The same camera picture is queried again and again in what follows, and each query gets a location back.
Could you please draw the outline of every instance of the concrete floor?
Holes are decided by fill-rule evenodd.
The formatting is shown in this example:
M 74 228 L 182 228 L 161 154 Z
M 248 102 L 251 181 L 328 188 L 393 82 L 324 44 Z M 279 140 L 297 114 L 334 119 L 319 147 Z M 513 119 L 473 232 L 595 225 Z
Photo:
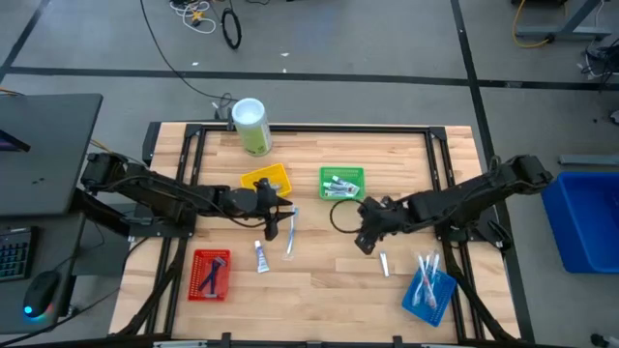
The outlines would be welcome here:
M 570 11 L 581 2 L 571 0 Z M 587 86 L 577 84 L 595 83 L 576 66 L 586 43 L 521 49 L 511 39 L 516 9 L 508 0 L 459 3 L 478 78 L 487 83 L 498 80 L 499 85 L 500 81 L 576 83 L 562 90 L 482 88 L 497 155 L 503 159 L 537 155 L 556 175 L 565 170 L 556 164 L 560 154 L 616 153 L 619 127 L 606 116 L 619 109 L 619 92 L 584 91 Z M 0 0 L 0 62 L 9 56 L 39 4 L 40 0 Z M 200 35 L 185 28 L 167 1 L 145 0 L 145 5 L 162 49 L 177 70 L 267 73 L 245 79 L 217 75 L 190 80 L 202 91 L 259 98 L 275 122 L 468 125 L 480 157 L 484 156 L 483 127 L 466 84 L 449 0 L 272 0 L 264 7 L 236 0 L 244 35 L 237 52 L 225 46 L 220 32 Z M 560 23 L 563 15 L 562 9 L 527 5 L 522 23 Z M 619 22 L 613 18 L 618 15 L 619 4 L 606 3 L 600 24 L 617 33 Z M 283 75 L 284 69 L 288 74 L 329 73 L 333 81 L 316 81 L 311 75 L 304 75 L 309 80 L 295 80 Z M 93 137 L 133 157 L 141 155 L 149 122 L 204 120 L 213 115 L 211 101 L 177 78 L 122 77 L 124 72 L 118 70 L 168 71 L 144 25 L 139 2 L 51 0 L 12 68 L 0 71 L 0 81 L 3 87 L 29 95 L 103 94 Z M 60 75 L 67 72 L 73 75 Z M 399 76 L 451 82 L 419 78 L 401 82 Z M 113 195 L 103 200 L 127 201 Z M 615 324 L 619 276 L 566 273 L 539 196 L 510 198 L 508 208 L 536 341 L 586 347 L 593 332 L 619 335 Z M 118 242 L 111 252 L 122 255 L 126 248 Z M 74 302 L 87 305 L 119 281 L 117 275 L 83 277 Z M 27 342 L 102 337 L 114 301 L 108 299 L 79 319 Z

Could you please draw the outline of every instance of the red tray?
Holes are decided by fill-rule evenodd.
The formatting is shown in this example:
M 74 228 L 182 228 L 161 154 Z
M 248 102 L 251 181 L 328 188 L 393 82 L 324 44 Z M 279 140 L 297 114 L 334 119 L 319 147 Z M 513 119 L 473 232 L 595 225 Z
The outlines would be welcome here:
M 202 291 L 198 290 L 200 284 L 211 273 L 211 265 L 216 257 L 225 260 L 225 266 L 221 266 L 215 276 L 216 298 L 207 298 L 211 292 L 211 283 L 208 283 Z M 230 278 L 230 250 L 207 250 L 198 249 L 193 253 L 192 278 L 190 282 L 189 301 L 221 302 L 228 294 L 228 280 Z

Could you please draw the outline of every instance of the wooden table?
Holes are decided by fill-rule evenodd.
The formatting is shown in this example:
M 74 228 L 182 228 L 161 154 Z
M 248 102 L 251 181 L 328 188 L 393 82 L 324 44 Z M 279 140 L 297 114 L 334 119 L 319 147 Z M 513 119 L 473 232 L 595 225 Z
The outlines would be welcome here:
M 185 126 L 162 124 L 153 170 L 176 176 Z M 456 182 L 481 174 L 471 129 L 445 129 Z M 232 339 L 243 340 L 391 342 L 392 336 L 401 335 L 404 342 L 456 342 L 451 308 L 440 327 L 433 328 L 400 306 L 418 268 L 416 253 L 441 250 L 433 229 L 389 236 L 373 255 L 365 256 L 353 243 L 356 235 L 341 234 L 332 227 L 329 210 L 333 202 L 317 196 L 318 168 L 325 165 L 363 166 L 367 195 L 377 199 L 431 189 L 424 137 L 353 132 L 274 132 L 273 137 L 271 153 L 252 158 L 243 152 L 235 132 L 209 131 L 199 184 L 238 187 L 241 174 L 282 162 L 293 187 L 286 198 L 300 209 L 294 259 L 282 260 L 288 220 L 280 223 L 280 235 L 267 243 L 259 228 L 243 229 L 223 218 L 200 217 L 188 245 L 173 337 L 220 339 L 222 333 L 231 332 Z M 439 175 L 444 188 L 443 170 Z M 352 203 L 342 204 L 335 214 L 336 223 L 345 229 L 358 227 L 356 208 Z M 269 273 L 256 272 L 254 240 L 264 245 Z M 127 263 L 111 333 L 129 322 L 152 290 L 161 242 L 151 239 Z M 230 288 L 224 303 L 187 301 L 192 255 L 198 248 L 232 252 Z M 389 277 L 382 275 L 379 250 L 387 252 Z M 499 251 L 487 243 L 470 243 L 469 250 L 480 297 L 506 331 L 519 336 Z M 467 336 L 473 337 L 468 302 L 461 292 L 460 297 Z M 157 332 L 162 330 L 166 301 L 164 295 Z

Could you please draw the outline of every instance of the computer mouse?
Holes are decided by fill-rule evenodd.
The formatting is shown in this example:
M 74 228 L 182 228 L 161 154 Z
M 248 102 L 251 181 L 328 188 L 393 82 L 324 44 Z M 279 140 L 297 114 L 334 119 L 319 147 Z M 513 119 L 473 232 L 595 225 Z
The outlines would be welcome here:
M 23 312 L 26 316 L 36 318 L 45 312 L 59 282 L 60 274 L 56 271 L 42 272 L 32 279 L 23 299 Z

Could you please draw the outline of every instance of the yellow tray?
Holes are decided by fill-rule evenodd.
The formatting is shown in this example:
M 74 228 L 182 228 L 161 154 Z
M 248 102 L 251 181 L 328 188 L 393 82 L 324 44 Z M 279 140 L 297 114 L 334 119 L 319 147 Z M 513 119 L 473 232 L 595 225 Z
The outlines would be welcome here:
M 273 164 L 271 166 L 254 170 L 251 173 L 241 175 L 241 187 L 246 189 L 255 189 L 254 182 L 262 178 L 269 179 L 269 183 L 273 185 L 279 185 L 280 188 L 276 189 L 279 197 L 285 197 L 292 191 L 290 186 L 290 180 L 286 174 L 286 170 L 283 168 L 282 163 Z

